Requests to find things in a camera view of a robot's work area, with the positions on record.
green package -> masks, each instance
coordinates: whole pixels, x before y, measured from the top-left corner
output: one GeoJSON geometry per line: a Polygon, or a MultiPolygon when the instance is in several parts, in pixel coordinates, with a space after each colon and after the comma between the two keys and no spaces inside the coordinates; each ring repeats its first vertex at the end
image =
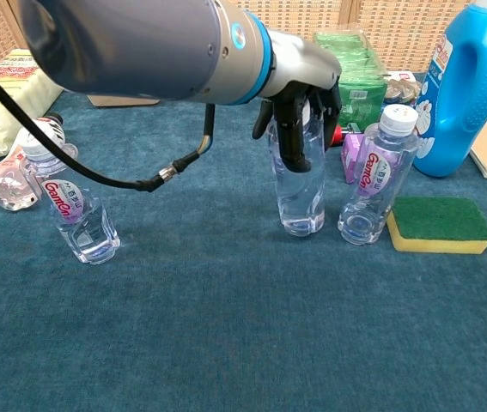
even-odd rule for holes
{"type": "Polygon", "coordinates": [[[338,85],[343,109],[338,123],[343,127],[357,124],[365,130],[378,122],[387,92],[386,70],[363,33],[315,33],[314,42],[332,52],[342,66],[338,85]]]}

sponge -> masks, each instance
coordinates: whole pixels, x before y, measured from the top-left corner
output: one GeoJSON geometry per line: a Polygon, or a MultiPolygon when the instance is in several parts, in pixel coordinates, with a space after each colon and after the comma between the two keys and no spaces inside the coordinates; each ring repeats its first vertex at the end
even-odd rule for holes
{"type": "Polygon", "coordinates": [[[398,197],[387,225],[397,251],[480,254],[487,248],[487,221],[469,199],[398,197]]]}

blue plastic jug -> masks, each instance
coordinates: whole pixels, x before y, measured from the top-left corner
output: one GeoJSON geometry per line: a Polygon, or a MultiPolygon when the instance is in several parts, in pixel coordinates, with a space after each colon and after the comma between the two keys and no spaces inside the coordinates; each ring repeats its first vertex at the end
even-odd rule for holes
{"type": "Polygon", "coordinates": [[[476,0],[438,42],[417,100],[415,167],[438,178],[455,172],[487,122],[487,0],[476,0]]]}

purple box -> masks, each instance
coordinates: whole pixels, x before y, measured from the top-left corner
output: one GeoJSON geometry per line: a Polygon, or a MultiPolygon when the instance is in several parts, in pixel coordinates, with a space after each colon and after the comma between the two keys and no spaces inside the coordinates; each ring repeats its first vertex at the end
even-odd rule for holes
{"type": "Polygon", "coordinates": [[[354,182],[354,167],[356,167],[357,154],[360,151],[362,142],[363,134],[348,134],[344,138],[341,157],[343,160],[344,174],[346,175],[346,183],[348,184],[354,182]]]}

red object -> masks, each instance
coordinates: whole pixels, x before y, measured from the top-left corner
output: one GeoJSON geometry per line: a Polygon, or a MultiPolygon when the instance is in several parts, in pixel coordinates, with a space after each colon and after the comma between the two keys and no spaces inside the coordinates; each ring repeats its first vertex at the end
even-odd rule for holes
{"type": "Polygon", "coordinates": [[[337,126],[335,132],[332,134],[331,147],[340,146],[344,142],[343,128],[337,126]]]}

